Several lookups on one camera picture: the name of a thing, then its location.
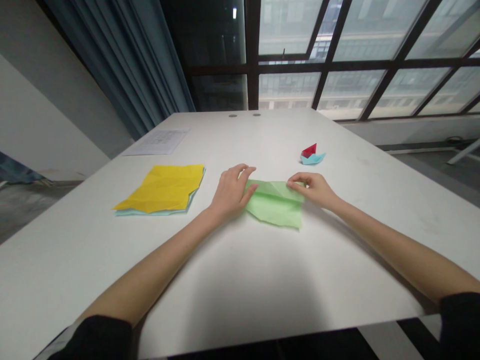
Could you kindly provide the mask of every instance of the red origami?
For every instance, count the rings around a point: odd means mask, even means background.
[[[308,159],[310,156],[312,156],[312,154],[315,154],[316,152],[317,152],[317,143],[314,143],[312,146],[307,147],[305,150],[303,150],[301,152],[301,155],[304,158]]]

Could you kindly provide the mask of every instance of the blue curtain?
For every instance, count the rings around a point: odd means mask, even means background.
[[[0,152],[0,181],[28,184],[39,179],[43,176]]]
[[[159,0],[46,0],[134,139],[195,111]]]

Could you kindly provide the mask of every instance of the left hand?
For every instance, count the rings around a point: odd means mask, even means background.
[[[222,172],[216,193],[208,207],[219,221],[223,222],[233,218],[247,206],[258,185],[252,184],[246,191],[245,186],[250,174],[256,169],[253,166],[238,164]]]

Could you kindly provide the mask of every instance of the floor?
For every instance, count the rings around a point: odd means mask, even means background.
[[[454,151],[436,151],[393,156],[480,208],[480,161],[465,157],[455,165],[447,165],[455,154]],[[0,245],[72,189],[74,186],[39,184],[0,188]]]
[[[40,184],[0,188],[0,245],[74,189]]]
[[[456,154],[452,150],[393,156],[480,208],[480,161],[467,156],[454,165],[448,165],[446,162]]]

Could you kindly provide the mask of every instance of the hand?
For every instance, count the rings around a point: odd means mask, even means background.
[[[305,183],[308,187],[300,186],[295,182]],[[327,210],[332,210],[332,208],[341,201],[325,178],[319,173],[297,172],[288,179],[287,185],[292,190],[295,190]]]
[[[247,206],[259,187],[257,184],[252,184],[245,191],[247,180],[256,169],[253,166],[239,164],[222,172],[216,193],[208,207],[220,222],[233,218]]]

